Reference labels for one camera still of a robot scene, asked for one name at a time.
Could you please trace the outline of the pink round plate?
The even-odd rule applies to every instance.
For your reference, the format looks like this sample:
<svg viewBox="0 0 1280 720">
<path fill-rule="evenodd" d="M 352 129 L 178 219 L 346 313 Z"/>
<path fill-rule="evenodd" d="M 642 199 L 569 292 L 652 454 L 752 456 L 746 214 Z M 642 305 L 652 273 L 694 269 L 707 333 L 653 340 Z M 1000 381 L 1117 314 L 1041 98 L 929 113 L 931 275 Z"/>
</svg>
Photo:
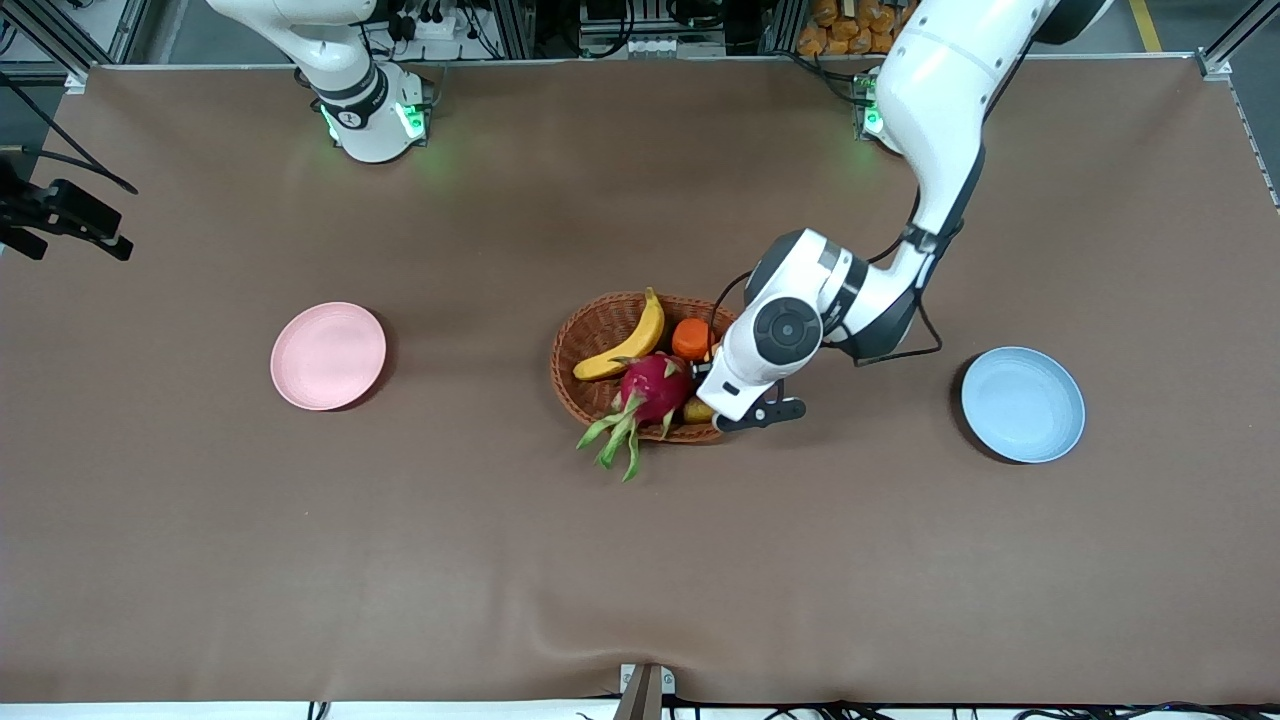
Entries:
<svg viewBox="0 0 1280 720">
<path fill-rule="evenodd" d="M 360 401 L 387 363 L 387 333 L 367 309 L 320 304 L 293 318 L 276 337 L 269 370 L 291 405 L 316 413 Z"/>
</svg>

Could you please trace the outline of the pink dragon fruit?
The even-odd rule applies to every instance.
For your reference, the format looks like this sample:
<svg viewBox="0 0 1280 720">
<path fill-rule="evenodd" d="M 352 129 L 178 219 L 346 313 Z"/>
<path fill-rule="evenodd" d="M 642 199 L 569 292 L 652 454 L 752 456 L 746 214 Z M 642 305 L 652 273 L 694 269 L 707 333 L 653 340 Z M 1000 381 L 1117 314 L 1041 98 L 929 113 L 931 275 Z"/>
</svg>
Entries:
<svg viewBox="0 0 1280 720">
<path fill-rule="evenodd" d="M 625 365 L 620 391 L 611 402 L 611 411 L 588 427 L 577 448 L 586 448 L 600 436 L 607 436 L 595 464 L 611 469 L 621 448 L 628 451 L 628 465 L 622 482 L 632 480 L 640 465 L 640 433 L 644 427 L 660 428 L 660 439 L 671 433 L 675 419 L 692 395 L 692 368 L 685 359 L 668 354 L 644 357 L 622 357 Z"/>
</svg>

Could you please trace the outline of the brown wicker basket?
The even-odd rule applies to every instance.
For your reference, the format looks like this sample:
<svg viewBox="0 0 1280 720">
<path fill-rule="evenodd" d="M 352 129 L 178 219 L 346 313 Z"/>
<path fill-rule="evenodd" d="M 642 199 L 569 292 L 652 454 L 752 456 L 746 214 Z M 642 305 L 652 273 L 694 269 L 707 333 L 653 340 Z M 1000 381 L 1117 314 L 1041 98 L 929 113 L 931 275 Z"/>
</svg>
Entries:
<svg viewBox="0 0 1280 720">
<path fill-rule="evenodd" d="M 712 320 L 713 302 L 705 299 L 658 293 L 668 325 L 687 316 L 709 322 L 717 337 L 722 336 L 736 318 L 731 309 L 718 306 Z M 558 329 L 550 346 L 550 378 L 557 398 L 566 411 L 581 425 L 589 427 L 608 414 L 611 400 L 620 388 L 620 378 L 579 380 L 573 368 L 582 360 L 622 343 L 640 322 L 645 306 L 645 293 L 605 293 L 576 310 Z M 660 423 L 643 427 L 643 441 L 676 445 L 707 445 L 718 442 L 723 434 L 712 424 L 684 424 L 677 413 L 669 433 L 660 436 Z"/>
</svg>

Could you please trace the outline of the orange snack bags pile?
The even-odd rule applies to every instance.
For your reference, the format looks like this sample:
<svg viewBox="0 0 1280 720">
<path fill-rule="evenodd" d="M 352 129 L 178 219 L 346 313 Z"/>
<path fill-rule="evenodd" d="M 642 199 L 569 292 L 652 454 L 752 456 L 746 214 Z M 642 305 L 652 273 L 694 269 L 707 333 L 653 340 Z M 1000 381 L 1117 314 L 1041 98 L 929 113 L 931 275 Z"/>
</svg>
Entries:
<svg viewBox="0 0 1280 720">
<path fill-rule="evenodd" d="M 810 0 L 797 37 L 801 56 L 884 55 L 916 0 Z"/>
</svg>

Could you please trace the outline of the orange tangerine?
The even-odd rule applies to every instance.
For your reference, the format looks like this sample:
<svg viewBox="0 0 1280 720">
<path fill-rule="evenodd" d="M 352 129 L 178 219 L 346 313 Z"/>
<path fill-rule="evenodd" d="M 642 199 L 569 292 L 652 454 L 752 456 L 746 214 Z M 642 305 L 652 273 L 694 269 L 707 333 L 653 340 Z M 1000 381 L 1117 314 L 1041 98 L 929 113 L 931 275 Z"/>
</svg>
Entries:
<svg viewBox="0 0 1280 720">
<path fill-rule="evenodd" d="M 680 320 L 671 334 L 671 352 L 690 363 L 703 363 L 716 346 L 716 333 L 698 316 Z"/>
</svg>

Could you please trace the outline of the light blue round plate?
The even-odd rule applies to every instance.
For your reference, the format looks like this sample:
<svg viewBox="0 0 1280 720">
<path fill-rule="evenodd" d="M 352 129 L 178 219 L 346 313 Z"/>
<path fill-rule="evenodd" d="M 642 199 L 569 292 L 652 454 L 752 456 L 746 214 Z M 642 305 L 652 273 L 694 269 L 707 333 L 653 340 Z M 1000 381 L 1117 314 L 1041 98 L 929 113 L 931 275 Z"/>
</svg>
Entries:
<svg viewBox="0 0 1280 720">
<path fill-rule="evenodd" d="M 960 406 L 972 433 L 1012 462 L 1044 464 L 1080 442 L 1085 401 L 1073 375 L 1041 351 L 1005 346 L 977 356 L 964 372 Z"/>
</svg>

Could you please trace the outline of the yellow banana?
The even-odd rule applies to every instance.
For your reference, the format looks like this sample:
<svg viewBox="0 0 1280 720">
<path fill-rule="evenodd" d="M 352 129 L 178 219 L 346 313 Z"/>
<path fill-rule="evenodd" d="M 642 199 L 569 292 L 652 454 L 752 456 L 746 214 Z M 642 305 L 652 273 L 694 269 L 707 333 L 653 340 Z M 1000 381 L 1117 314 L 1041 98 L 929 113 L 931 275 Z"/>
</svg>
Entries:
<svg viewBox="0 0 1280 720">
<path fill-rule="evenodd" d="M 626 369 L 626 361 L 640 359 L 653 351 L 666 331 L 666 311 L 657 292 L 645 290 L 643 311 L 630 336 L 595 356 L 584 359 L 573 368 L 577 380 L 603 380 Z"/>
</svg>

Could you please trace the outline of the silver aluminium frame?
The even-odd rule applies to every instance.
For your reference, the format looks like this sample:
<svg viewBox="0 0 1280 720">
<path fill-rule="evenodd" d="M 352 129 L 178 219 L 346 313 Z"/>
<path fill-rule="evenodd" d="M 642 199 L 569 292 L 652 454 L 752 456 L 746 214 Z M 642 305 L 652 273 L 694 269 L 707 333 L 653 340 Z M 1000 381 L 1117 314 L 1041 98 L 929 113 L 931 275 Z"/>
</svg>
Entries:
<svg viewBox="0 0 1280 720">
<path fill-rule="evenodd" d="M 124 64 L 155 0 L 0 0 L 0 72 L 19 82 L 82 86 Z"/>
<path fill-rule="evenodd" d="M 1196 50 L 1201 77 L 1206 81 L 1228 79 L 1233 72 L 1233 55 L 1277 15 L 1280 0 L 1251 0 L 1207 47 Z"/>
</svg>

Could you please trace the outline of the white power strip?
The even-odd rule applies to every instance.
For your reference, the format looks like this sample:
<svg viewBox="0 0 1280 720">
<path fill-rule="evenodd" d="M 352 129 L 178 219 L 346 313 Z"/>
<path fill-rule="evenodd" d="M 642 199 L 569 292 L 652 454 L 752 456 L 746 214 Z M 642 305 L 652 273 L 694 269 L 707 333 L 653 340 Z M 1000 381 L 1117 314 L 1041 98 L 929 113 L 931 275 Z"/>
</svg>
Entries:
<svg viewBox="0 0 1280 720">
<path fill-rule="evenodd" d="M 397 42 L 454 42 L 465 36 L 461 23 L 456 6 L 422 5 L 416 10 L 406 8 L 396 13 L 388 20 L 388 33 Z"/>
</svg>

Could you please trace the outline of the brown table cloth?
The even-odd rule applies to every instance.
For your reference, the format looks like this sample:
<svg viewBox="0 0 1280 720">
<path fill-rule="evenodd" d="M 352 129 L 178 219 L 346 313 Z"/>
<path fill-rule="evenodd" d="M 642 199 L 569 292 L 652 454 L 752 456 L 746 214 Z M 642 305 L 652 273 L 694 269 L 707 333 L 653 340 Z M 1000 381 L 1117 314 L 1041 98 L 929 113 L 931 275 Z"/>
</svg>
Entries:
<svg viewBox="0 0 1280 720">
<path fill-rule="evenodd" d="M 0 702 L 535 700 L 673 669 L 703 702 L 1280 703 L 1280 215 L 1189 60 L 1027 61 L 925 305 L 945 346 L 786 388 L 804 419 L 575 448 L 562 322 L 716 297 L 780 234 L 874 255 L 915 190 L 787 61 L 475 65 L 431 141 L 351 161 L 289 70 L 96 70 L 58 120 L 124 217 L 0 258 Z M 387 333 L 288 404 L 303 310 Z M 1012 462 L 960 384 L 1079 384 Z"/>
</svg>

